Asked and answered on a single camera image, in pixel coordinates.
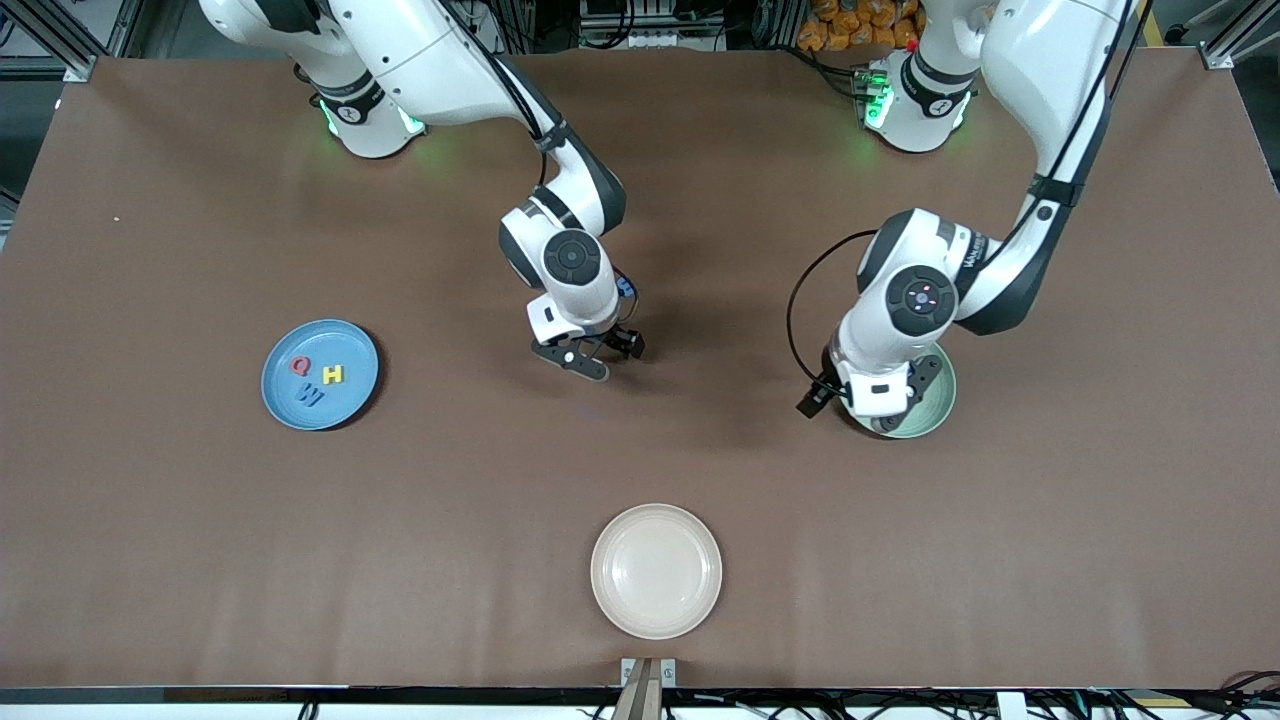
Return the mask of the blue plate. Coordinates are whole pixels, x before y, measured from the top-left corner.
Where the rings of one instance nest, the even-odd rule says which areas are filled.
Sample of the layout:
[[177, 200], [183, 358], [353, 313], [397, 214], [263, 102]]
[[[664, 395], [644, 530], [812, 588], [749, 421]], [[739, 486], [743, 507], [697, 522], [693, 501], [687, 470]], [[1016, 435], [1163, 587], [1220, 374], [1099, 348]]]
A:
[[[289, 372], [292, 357], [303, 355], [312, 365], [307, 377]], [[324, 386], [321, 368], [340, 364], [346, 382]], [[294, 430], [334, 430], [355, 420], [372, 401], [381, 377], [381, 359], [372, 337], [342, 319], [307, 322], [287, 332], [269, 352], [261, 372], [260, 395], [268, 413]], [[297, 389], [312, 383], [324, 393], [314, 407], [294, 401]]]

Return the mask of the beige plate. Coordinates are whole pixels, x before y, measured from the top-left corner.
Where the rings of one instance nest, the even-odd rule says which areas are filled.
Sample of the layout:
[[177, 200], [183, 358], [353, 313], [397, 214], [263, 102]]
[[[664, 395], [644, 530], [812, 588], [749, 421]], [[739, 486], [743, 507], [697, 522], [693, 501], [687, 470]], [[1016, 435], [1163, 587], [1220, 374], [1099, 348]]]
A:
[[671, 503], [644, 503], [605, 525], [589, 575], [598, 606], [614, 626], [639, 639], [671, 641], [710, 616], [724, 560], [696, 515]]

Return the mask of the background electronics rack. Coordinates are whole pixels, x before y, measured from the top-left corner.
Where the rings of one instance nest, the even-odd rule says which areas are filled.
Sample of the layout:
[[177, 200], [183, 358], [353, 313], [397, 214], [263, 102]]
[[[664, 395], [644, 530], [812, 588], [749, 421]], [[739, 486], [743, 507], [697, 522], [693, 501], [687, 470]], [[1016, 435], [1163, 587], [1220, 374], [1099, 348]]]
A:
[[570, 24], [577, 47], [640, 50], [692, 46], [719, 32], [718, 15], [692, 0], [577, 0]]

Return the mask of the pile of orange objects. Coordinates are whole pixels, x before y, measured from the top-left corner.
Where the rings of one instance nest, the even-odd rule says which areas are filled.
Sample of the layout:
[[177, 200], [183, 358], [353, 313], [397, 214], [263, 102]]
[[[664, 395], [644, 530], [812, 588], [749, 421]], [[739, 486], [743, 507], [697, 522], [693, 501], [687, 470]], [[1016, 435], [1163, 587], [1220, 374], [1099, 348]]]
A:
[[861, 45], [913, 50], [927, 19], [920, 0], [808, 0], [796, 45], [814, 53]]

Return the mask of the metal bracket at table edge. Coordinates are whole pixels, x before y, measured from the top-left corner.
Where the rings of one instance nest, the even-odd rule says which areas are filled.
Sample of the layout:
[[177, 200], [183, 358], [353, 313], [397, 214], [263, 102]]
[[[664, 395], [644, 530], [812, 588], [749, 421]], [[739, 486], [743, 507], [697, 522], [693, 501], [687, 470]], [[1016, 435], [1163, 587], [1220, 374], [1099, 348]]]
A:
[[669, 720], [664, 692], [677, 687], [675, 659], [623, 659], [622, 687], [611, 720]]

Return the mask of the aluminium frame profile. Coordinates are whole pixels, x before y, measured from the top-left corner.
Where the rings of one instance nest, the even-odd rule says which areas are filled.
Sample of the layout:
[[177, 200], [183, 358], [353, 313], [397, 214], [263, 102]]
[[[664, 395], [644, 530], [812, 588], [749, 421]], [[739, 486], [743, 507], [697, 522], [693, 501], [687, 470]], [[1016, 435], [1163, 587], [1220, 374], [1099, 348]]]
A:
[[1210, 40], [1199, 44], [1206, 70], [1229, 70], [1270, 44], [1280, 42], [1280, 26], [1261, 32], [1280, 15], [1280, 0], [1245, 0], [1244, 5]]
[[145, 0], [0, 0], [0, 79], [88, 81], [122, 56]]

